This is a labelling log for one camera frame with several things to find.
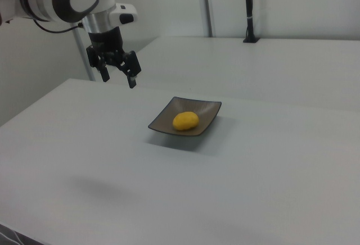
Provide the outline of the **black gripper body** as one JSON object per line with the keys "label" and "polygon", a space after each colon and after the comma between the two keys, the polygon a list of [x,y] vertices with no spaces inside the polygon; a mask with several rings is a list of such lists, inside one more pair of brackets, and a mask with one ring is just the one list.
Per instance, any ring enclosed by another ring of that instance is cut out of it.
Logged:
{"label": "black gripper body", "polygon": [[113,28],[104,33],[88,33],[91,45],[88,47],[88,58],[94,60],[96,56],[123,59],[123,39],[119,28]]}

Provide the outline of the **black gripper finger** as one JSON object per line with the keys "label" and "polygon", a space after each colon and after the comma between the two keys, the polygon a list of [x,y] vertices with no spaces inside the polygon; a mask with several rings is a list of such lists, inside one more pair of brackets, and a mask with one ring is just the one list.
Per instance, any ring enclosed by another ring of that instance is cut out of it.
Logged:
{"label": "black gripper finger", "polygon": [[137,85],[136,77],[141,72],[141,66],[135,51],[115,51],[115,67],[126,75],[130,89]]}
{"label": "black gripper finger", "polygon": [[86,48],[89,65],[95,68],[102,77],[103,82],[107,82],[110,79],[109,72],[106,68],[106,61],[102,54],[97,53],[93,46]]}

